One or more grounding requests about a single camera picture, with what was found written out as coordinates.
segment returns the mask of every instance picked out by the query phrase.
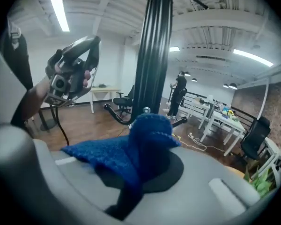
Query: brick wall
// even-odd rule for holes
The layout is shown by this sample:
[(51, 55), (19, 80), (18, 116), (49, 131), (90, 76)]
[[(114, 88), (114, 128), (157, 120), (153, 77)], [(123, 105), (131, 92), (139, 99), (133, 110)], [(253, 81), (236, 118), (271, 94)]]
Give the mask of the brick wall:
[[(232, 106), (257, 117), (265, 89), (266, 86), (263, 85), (235, 91)], [(262, 116), (270, 121), (269, 138), (281, 147), (281, 82), (270, 84)]]

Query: pipe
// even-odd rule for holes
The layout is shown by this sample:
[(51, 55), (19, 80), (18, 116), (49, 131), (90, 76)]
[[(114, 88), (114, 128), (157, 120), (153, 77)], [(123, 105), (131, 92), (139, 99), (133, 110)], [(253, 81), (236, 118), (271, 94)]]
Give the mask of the pipe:
[(259, 119), (259, 118), (261, 117), (261, 114), (262, 114), (263, 109), (264, 109), (264, 105), (266, 104), (266, 98), (267, 98), (267, 92), (268, 92), (269, 84), (270, 84), (270, 78), (268, 77), (268, 78), (266, 79), (266, 92), (265, 92), (265, 94), (264, 94), (263, 102), (262, 102), (261, 109), (260, 109), (260, 112), (259, 112), (259, 114), (258, 114), (257, 119)]

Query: ceiling light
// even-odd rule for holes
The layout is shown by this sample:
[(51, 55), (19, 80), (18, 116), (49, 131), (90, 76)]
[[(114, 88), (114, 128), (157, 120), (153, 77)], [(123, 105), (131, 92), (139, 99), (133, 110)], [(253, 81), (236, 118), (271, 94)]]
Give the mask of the ceiling light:
[(55, 15), (63, 32), (69, 32), (63, 0), (51, 0)]
[(235, 83), (230, 83), (229, 85), (230, 88), (237, 90), (237, 86)]
[(263, 58), (260, 58), (258, 56), (255, 56), (253, 54), (250, 54), (248, 52), (243, 52), (243, 51), (234, 49), (233, 53), (241, 55), (241, 56), (244, 56), (244, 57), (247, 57), (247, 58), (251, 58), (251, 59), (253, 59), (255, 61), (258, 61), (258, 62), (261, 62), (261, 63), (263, 63), (263, 64), (265, 64), (265, 65), (267, 65), (269, 67), (273, 65), (273, 63), (271, 63), (271, 62), (269, 62), (269, 61), (267, 61), (267, 60), (265, 60)]
[(170, 52), (179, 52), (180, 49), (178, 47), (170, 47)]

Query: white ceiling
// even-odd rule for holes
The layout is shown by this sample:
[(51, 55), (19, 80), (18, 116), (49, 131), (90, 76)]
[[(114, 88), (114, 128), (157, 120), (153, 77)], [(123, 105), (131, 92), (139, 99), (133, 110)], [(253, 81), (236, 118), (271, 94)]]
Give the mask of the white ceiling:
[[(263, 0), (201, 0), (202, 8), (190, 0), (174, 0), (169, 66), (221, 76), (243, 84), (270, 68), (233, 54), (243, 50), (281, 64), (281, 23)], [(64, 0), (71, 32), (112, 31), (140, 40), (146, 0)], [(19, 0), (9, 15), (23, 33), (45, 36), (61, 33), (50, 0)]]

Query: person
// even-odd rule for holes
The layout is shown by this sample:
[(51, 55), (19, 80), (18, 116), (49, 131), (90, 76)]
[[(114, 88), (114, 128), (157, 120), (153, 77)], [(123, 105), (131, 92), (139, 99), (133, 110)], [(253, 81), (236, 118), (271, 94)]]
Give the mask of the person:
[[(33, 86), (26, 39), (20, 28), (7, 20), (7, 29), (0, 39), (0, 49), (3, 57), (14, 75), (19, 79), (27, 92), (17, 107), (11, 124), (26, 130), (24, 121), (38, 112), (50, 88), (50, 80), (45, 76), (36, 86)], [(83, 86), (87, 87), (90, 72), (84, 74)]]
[(183, 90), (185, 90), (186, 83), (187, 83), (187, 81), (185, 78), (185, 72), (180, 72), (178, 77), (176, 78), (176, 82), (174, 84), (170, 84), (170, 87), (171, 88), (175, 87), (175, 90), (172, 95), (172, 100), (170, 103), (170, 110), (167, 114), (168, 119), (176, 119), (179, 104), (183, 98), (181, 93)]

